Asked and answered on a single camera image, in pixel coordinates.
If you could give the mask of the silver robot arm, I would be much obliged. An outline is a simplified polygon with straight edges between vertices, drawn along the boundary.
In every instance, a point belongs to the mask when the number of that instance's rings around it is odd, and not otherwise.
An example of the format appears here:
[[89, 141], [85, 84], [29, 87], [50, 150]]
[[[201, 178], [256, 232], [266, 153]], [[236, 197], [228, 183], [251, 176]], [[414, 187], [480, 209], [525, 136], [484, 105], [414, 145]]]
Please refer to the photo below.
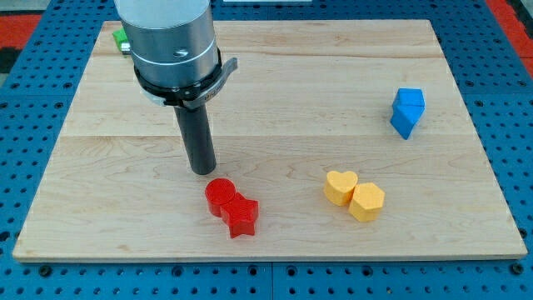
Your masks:
[[184, 88], [220, 67], [209, 0], [115, 0], [134, 67], [152, 85]]

